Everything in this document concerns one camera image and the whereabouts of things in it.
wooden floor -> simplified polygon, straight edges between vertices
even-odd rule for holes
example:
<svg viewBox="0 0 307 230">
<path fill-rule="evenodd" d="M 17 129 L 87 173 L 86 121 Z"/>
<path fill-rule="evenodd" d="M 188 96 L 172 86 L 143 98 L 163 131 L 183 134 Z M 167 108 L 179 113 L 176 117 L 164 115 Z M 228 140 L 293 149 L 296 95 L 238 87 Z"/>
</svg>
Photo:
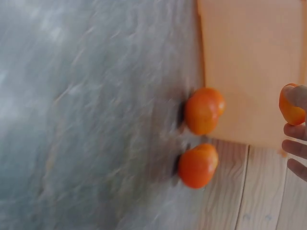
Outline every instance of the wooden floor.
<svg viewBox="0 0 307 230">
<path fill-rule="evenodd" d="M 211 142 L 220 165 L 204 190 L 199 230 L 306 229 L 307 183 L 287 169 L 286 158 L 275 150 Z"/>
</svg>

hand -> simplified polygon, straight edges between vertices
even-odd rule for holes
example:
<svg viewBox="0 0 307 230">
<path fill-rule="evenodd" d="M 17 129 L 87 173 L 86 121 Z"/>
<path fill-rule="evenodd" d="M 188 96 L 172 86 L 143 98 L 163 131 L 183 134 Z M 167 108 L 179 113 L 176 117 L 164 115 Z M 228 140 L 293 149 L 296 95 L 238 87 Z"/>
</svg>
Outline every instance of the hand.
<svg viewBox="0 0 307 230">
<path fill-rule="evenodd" d="M 294 106 L 301 107 L 307 111 L 307 87 L 306 86 L 286 86 L 283 89 L 283 94 L 286 99 Z M 284 133 L 292 138 L 307 141 L 306 126 L 301 124 L 299 126 L 292 126 L 286 124 L 283 128 Z M 282 143 L 284 151 L 289 152 L 298 157 L 307 159 L 307 145 L 297 141 L 284 140 Z M 294 159 L 289 159 L 287 162 L 288 168 L 297 176 L 307 182 L 307 167 Z"/>
</svg>

orange fruit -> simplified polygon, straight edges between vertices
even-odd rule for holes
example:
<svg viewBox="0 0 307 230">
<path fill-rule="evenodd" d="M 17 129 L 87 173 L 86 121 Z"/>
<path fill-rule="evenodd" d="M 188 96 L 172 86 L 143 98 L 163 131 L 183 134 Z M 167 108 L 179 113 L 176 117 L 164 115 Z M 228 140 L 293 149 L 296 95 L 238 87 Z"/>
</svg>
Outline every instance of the orange fruit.
<svg viewBox="0 0 307 230">
<path fill-rule="evenodd" d="M 198 89 L 186 102 L 185 122 L 192 133 L 206 135 L 214 130 L 224 108 L 225 101 L 217 90 Z"/>
<path fill-rule="evenodd" d="M 215 147 L 201 144 L 182 154 L 178 174 L 186 186 L 202 188 L 212 179 L 217 165 L 218 154 Z"/>
<path fill-rule="evenodd" d="M 305 122 L 306 112 L 300 108 L 292 105 L 283 95 L 283 89 L 279 95 L 279 109 L 282 112 L 282 115 L 286 122 L 290 125 L 297 126 Z"/>
<path fill-rule="evenodd" d="M 214 88 L 204 88 L 201 90 L 204 90 L 204 93 L 209 94 L 209 96 L 212 97 L 213 100 L 215 100 L 218 115 L 222 115 L 224 113 L 226 103 L 221 93 Z"/>
</svg>

